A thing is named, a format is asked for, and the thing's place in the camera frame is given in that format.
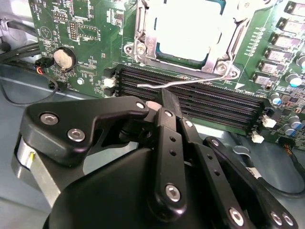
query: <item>surface-mount component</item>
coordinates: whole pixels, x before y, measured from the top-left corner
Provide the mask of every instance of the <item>surface-mount component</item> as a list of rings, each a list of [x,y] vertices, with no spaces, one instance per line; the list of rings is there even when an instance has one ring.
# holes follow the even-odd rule
[[[300,56],[297,60],[296,60],[296,64],[298,66],[301,67],[302,70],[305,69],[305,56]]]
[[[284,52],[282,50],[268,48],[266,52],[266,58],[271,61],[279,61],[282,62],[285,59],[291,58],[292,53]]]
[[[262,61],[259,64],[259,70],[268,74],[274,74],[277,70],[282,70],[282,69],[283,69],[282,65],[273,62]]]
[[[292,15],[305,17],[305,4],[290,1],[285,11]]]
[[[287,136],[294,136],[296,134],[296,131],[290,126],[290,124],[285,124],[283,126],[283,131]]]
[[[289,101],[292,102],[292,103],[296,103],[298,100],[299,100],[299,98],[297,98],[297,97],[291,97],[289,99]]]
[[[301,43],[300,39],[286,37],[286,36],[282,36],[282,35],[278,35],[278,34],[276,34],[272,38],[272,44],[274,46],[277,46],[280,48],[285,48],[285,49],[298,47],[300,45],[300,43]]]
[[[275,93],[272,93],[270,95],[270,99],[271,99],[271,102],[272,104],[274,105],[280,105],[282,103],[282,100],[280,98],[280,95],[279,93],[275,92]]]
[[[297,130],[302,128],[302,123],[300,121],[299,116],[296,116],[296,115],[295,116],[291,116],[288,119],[288,121],[289,121],[289,124],[290,124],[291,128],[297,129]]]
[[[298,87],[302,84],[302,79],[296,73],[291,73],[285,78],[286,82],[292,87]]]
[[[286,32],[302,34],[305,31],[305,24],[298,21],[282,19],[279,23],[279,28]]]
[[[291,99],[291,96],[288,94],[283,94],[281,97],[282,103],[286,104]]]
[[[270,76],[265,73],[255,73],[253,81],[261,85],[267,85],[267,83],[270,81]]]

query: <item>white connector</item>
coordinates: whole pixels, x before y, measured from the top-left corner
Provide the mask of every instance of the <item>white connector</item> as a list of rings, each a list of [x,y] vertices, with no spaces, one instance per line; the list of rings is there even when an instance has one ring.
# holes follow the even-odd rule
[[[262,143],[264,140],[264,137],[259,135],[256,131],[252,132],[252,141],[254,143]]]
[[[115,78],[106,78],[104,79],[104,86],[105,87],[114,87],[115,86]]]
[[[276,125],[276,121],[272,118],[269,118],[267,115],[263,116],[263,126],[266,128],[273,128]]]

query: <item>cable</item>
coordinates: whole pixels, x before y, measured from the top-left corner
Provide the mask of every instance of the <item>cable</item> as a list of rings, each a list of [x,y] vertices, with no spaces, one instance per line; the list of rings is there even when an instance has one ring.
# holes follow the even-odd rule
[[[18,22],[18,21],[9,21],[9,22],[7,22],[7,26],[9,28],[12,28],[12,29],[17,29],[17,30],[25,31],[28,34],[30,34],[30,35],[32,35],[34,37],[37,37],[35,28],[33,28],[31,26],[28,26],[28,25],[25,25],[25,24],[23,24],[21,22]]]
[[[27,69],[27,68],[23,68],[23,67],[21,67],[21,68],[22,68],[24,71],[27,71],[27,72],[30,72],[30,73],[33,73],[33,72],[34,72],[34,71],[29,70],[29,69]],[[43,98],[43,99],[40,99],[40,100],[38,100],[38,101],[31,102],[31,103],[24,103],[24,104],[20,104],[20,103],[16,103],[16,102],[12,101],[12,100],[8,97],[8,95],[6,94],[6,91],[5,91],[5,89],[4,89],[4,87],[3,87],[3,84],[2,84],[2,80],[0,80],[0,91],[2,92],[2,94],[3,94],[4,98],[6,99],[6,101],[7,101],[9,104],[13,105],[13,106],[22,107],[22,106],[29,106],[29,105],[36,104],[36,103],[41,103],[41,102],[43,102],[43,101],[45,101],[45,100],[51,98],[51,97],[57,92],[57,90],[58,90],[58,84],[57,84],[57,82],[56,82],[53,78],[51,78],[50,76],[45,75],[45,74],[43,74],[43,75],[41,75],[41,76],[45,77],[46,79],[48,79],[49,81],[51,81],[52,83],[54,83],[54,89],[53,89],[53,91],[51,92],[51,94],[49,94],[47,97],[45,97],[45,98]]]
[[[33,63],[29,63],[29,62],[25,62],[22,60],[18,60],[18,61],[11,61],[8,63],[5,63],[5,65],[10,65],[10,66],[14,66],[14,67],[19,67],[22,68],[25,71],[34,73],[35,71],[35,66]]]
[[[28,51],[28,52],[24,52],[24,53],[20,53],[18,55],[12,56],[6,60],[4,60],[4,62],[10,62],[10,61],[16,61],[25,57],[30,57],[30,56],[36,56],[39,55],[41,52],[39,49],[34,49],[32,51]]]
[[[229,134],[237,145],[239,145],[239,146],[243,145],[239,135],[233,134],[233,133],[229,133]],[[274,193],[278,193],[278,194],[280,194],[284,197],[287,197],[287,198],[303,198],[305,196],[305,169],[303,168],[303,166],[297,160],[296,156],[294,155],[294,153],[291,150],[291,147],[287,144],[284,144],[283,147],[284,147],[286,153],[288,154],[288,156],[290,157],[290,159],[292,160],[295,169],[297,170],[297,172],[302,177],[302,179],[304,181],[304,189],[302,191],[296,192],[296,193],[285,192],[285,191],[279,190],[279,189],[275,188],[274,186],[272,186],[271,184],[269,184],[263,177],[259,177],[257,180],[267,189],[273,191]]]
[[[38,49],[38,48],[39,48],[38,43],[33,43],[33,44],[28,44],[28,45],[25,45],[23,47],[11,50],[11,51],[6,52],[6,53],[0,54],[0,62],[3,62],[4,60],[6,60],[10,57],[13,57],[17,54],[28,52],[30,50]]]

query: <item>red wire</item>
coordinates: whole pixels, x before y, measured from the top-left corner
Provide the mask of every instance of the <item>red wire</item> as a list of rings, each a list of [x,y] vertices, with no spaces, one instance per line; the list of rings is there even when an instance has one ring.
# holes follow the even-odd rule
[[[43,71],[41,70],[41,67],[37,67],[36,71],[38,74],[43,75]]]

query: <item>connector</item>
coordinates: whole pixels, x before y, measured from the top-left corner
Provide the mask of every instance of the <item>connector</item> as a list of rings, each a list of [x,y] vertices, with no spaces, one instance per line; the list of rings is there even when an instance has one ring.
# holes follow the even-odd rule
[[[115,86],[115,78],[106,78],[104,79],[104,86],[112,88]]]
[[[114,87],[104,89],[104,96],[105,97],[112,97],[113,95],[114,95]]]
[[[54,58],[42,57],[35,62],[35,65],[41,68],[50,68],[54,65]]]
[[[263,122],[263,126],[266,128],[273,128],[276,125],[276,121],[267,115],[263,116],[262,122]]]
[[[256,131],[252,132],[251,139],[254,143],[262,143],[265,140],[264,137],[259,135]]]

